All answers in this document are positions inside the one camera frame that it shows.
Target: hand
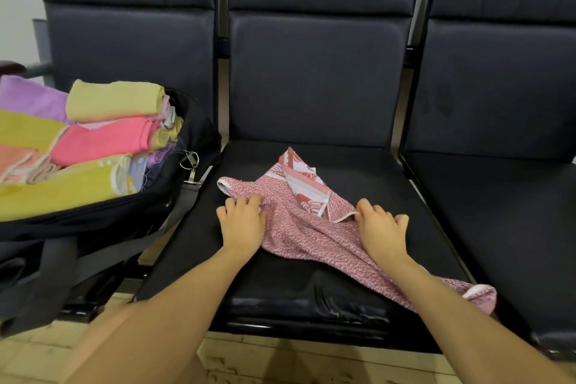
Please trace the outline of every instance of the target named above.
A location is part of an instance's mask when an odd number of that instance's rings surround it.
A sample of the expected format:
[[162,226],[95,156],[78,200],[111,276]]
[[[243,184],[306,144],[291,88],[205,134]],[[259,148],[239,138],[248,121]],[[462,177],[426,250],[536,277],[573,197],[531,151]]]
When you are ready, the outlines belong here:
[[253,194],[249,202],[244,196],[238,196],[236,201],[226,199],[226,206],[216,210],[224,239],[223,249],[231,249],[244,263],[252,258],[264,239],[266,211],[260,213],[261,201],[259,194]]
[[372,206],[367,199],[358,202],[356,211],[364,250],[383,271],[388,272],[391,265],[410,260],[406,252],[407,215],[393,217],[381,206]]

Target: person's left arm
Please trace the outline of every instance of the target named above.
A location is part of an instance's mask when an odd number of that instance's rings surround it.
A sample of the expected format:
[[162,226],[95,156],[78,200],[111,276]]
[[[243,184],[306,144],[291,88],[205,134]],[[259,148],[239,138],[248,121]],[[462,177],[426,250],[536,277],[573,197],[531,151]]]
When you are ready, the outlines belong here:
[[262,244],[261,197],[226,200],[217,215],[223,246],[150,299],[101,344],[66,384],[157,384],[176,380],[200,343],[236,274]]

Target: open duffel bag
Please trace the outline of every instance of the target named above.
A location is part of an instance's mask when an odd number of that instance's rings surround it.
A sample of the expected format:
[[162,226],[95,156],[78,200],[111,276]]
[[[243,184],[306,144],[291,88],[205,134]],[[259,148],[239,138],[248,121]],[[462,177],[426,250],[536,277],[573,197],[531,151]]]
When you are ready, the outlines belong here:
[[[166,93],[184,122],[176,146],[144,190],[0,222],[2,336],[52,322],[75,286],[142,252],[194,205],[202,177],[220,161],[221,137],[193,97]],[[5,203],[0,198],[0,211],[8,209]]]

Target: chair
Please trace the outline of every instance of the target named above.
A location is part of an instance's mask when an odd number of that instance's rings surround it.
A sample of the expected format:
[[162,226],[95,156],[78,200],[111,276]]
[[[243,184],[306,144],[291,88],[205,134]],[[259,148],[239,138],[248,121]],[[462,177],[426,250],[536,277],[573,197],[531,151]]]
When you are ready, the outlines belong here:
[[496,314],[576,350],[576,0],[431,0],[401,156]]
[[[211,257],[222,176],[255,180],[288,146],[335,192],[409,213],[408,251],[467,276],[390,152],[415,0],[229,0],[230,142],[138,300]],[[326,265],[260,250],[212,330],[438,352],[420,317]]]
[[[57,89],[68,91],[76,79],[158,83],[190,94],[216,121],[216,0],[44,2]],[[45,73],[35,69],[25,74]],[[146,235],[150,226],[133,228],[132,233]],[[93,246],[102,242],[105,237],[95,233]],[[82,314],[89,320],[115,291],[123,273],[123,265],[114,266],[76,286],[63,316]]]

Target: person's right arm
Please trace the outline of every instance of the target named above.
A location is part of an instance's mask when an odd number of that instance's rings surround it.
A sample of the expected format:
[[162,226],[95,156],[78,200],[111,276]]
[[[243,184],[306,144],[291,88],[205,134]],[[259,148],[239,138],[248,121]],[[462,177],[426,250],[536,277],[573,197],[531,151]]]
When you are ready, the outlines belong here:
[[356,220],[367,254],[418,311],[464,384],[574,384],[558,366],[450,287],[406,252],[408,216],[360,200]]

